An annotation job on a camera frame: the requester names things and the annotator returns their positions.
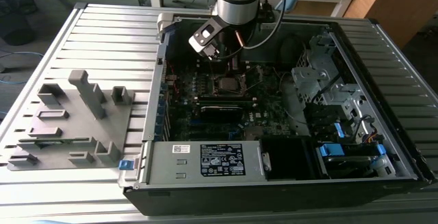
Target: metal slotted table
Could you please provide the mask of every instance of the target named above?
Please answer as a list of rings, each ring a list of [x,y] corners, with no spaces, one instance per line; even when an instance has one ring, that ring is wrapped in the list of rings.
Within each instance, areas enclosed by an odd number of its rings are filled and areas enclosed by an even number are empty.
[[[369,223],[375,221],[437,218],[438,192],[433,185],[411,194],[385,197],[349,209],[319,209],[277,213],[239,213],[211,216],[143,216],[122,194],[119,170],[71,169],[11,172],[9,155],[25,137],[38,108],[42,84],[68,87],[72,69],[87,69],[90,80],[103,90],[126,86],[135,91],[124,155],[140,152],[148,93],[156,61],[156,20],[167,13],[207,14],[204,10],[79,5],[46,53],[0,126],[0,222],[55,220],[79,222],[216,222],[307,218]],[[417,142],[434,172],[438,171],[437,95],[401,54],[379,25],[365,19],[294,16],[335,21],[342,26],[365,65],[386,96],[407,133]]]

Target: gray plastic block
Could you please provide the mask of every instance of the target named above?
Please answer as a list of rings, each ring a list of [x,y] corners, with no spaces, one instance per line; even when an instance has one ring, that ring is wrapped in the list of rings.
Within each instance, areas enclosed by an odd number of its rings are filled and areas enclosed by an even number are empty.
[[[56,119],[67,119],[70,114],[66,110],[42,110],[39,111],[36,116],[42,120],[50,120],[50,119],[56,120]]]
[[[38,163],[38,158],[32,154],[12,155],[8,163],[13,166],[33,166]]]
[[[39,98],[42,102],[48,106],[59,106],[58,97],[64,95],[64,91],[58,84],[43,84],[39,90]]]
[[[80,93],[80,97],[87,104],[96,119],[104,118],[104,109],[100,105],[102,101],[102,90],[98,84],[88,83],[88,73],[86,70],[72,70],[68,82],[76,86]]]
[[[116,162],[120,159],[120,151],[112,141],[110,142],[108,150],[103,146],[102,142],[98,141],[95,155],[103,162]]]
[[[83,140],[83,139],[80,139],[80,140],[74,140],[72,141],[72,144],[75,145],[75,146],[84,146],[84,147],[95,147],[96,146],[96,139],[94,138],[94,137],[91,137],[88,140]]]
[[[95,158],[88,151],[71,151],[68,152],[68,155],[68,160],[75,165],[87,165],[95,161]]]
[[[63,130],[60,128],[31,128],[28,136],[31,137],[59,137]]]
[[[24,150],[42,149],[38,142],[35,142],[35,141],[27,141],[27,142],[20,142],[19,141],[19,143],[16,143],[16,145],[20,146],[21,149],[24,149]]]
[[[100,90],[100,87],[99,87],[98,84],[91,84],[91,85],[94,85],[94,93],[98,97],[98,100],[99,100],[100,103],[103,103],[106,100],[104,100],[104,95],[103,95],[103,92]]]
[[[111,98],[115,105],[131,105],[132,103],[132,97],[126,87],[112,87]]]

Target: warning label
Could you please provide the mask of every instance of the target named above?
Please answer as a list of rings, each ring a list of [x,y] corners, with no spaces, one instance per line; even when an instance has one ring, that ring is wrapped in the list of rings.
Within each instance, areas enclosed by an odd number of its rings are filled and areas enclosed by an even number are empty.
[[[200,174],[204,177],[244,175],[242,144],[200,145]]]

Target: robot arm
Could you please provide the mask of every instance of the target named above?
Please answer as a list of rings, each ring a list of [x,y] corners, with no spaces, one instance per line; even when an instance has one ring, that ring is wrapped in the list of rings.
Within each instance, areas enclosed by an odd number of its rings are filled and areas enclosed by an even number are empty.
[[[286,4],[293,7],[297,2],[297,0],[282,1],[286,1],[286,3],[281,2],[278,5],[278,8],[282,8],[278,24],[271,32],[271,35],[262,43],[252,47],[243,46],[242,37],[239,37],[239,33],[236,33],[239,38],[239,44],[243,49],[255,49],[265,42],[267,42],[267,40],[275,33],[285,14]],[[227,32],[235,34],[235,32],[239,31],[248,31],[248,28],[251,28],[250,31],[252,31],[252,27],[255,26],[254,22],[274,22],[271,6],[267,2],[261,4],[261,0],[218,0],[215,9],[218,16],[212,17],[204,23],[204,25],[196,30],[188,40],[195,51],[200,55],[207,56],[210,59],[219,55],[219,50],[216,47],[218,43],[214,40],[219,33]]]

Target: floor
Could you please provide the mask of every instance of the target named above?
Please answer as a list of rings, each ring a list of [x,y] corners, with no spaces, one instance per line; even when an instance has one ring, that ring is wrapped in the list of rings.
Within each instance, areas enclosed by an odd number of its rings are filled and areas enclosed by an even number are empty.
[[[163,0],[167,7],[206,9],[207,0],[179,0],[174,3],[172,0]],[[111,5],[139,5],[139,0],[35,0],[39,11],[28,15],[28,21],[32,28],[36,30],[38,38],[27,45],[12,47],[8,46],[0,39],[0,50],[35,51],[44,54],[56,33],[68,17],[75,3],[87,2],[94,4]],[[150,6],[148,0],[140,2]],[[438,34],[430,35],[427,38],[423,35],[417,35],[403,49],[407,58],[411,60],[415,68],[422,73],[431,87],[438,90],[438,78],[435,70],[438,69]],[[11,55],[0,58],[0,64],[8,68],[7,73],[0,73],[0,80],[9,82],[25,81],[39,64],[39,56],[36,55]],[[24,84],[7,85],[0,83],[0,119],[4,117],[3,112],[8,112],[16,97],[20,93]]]

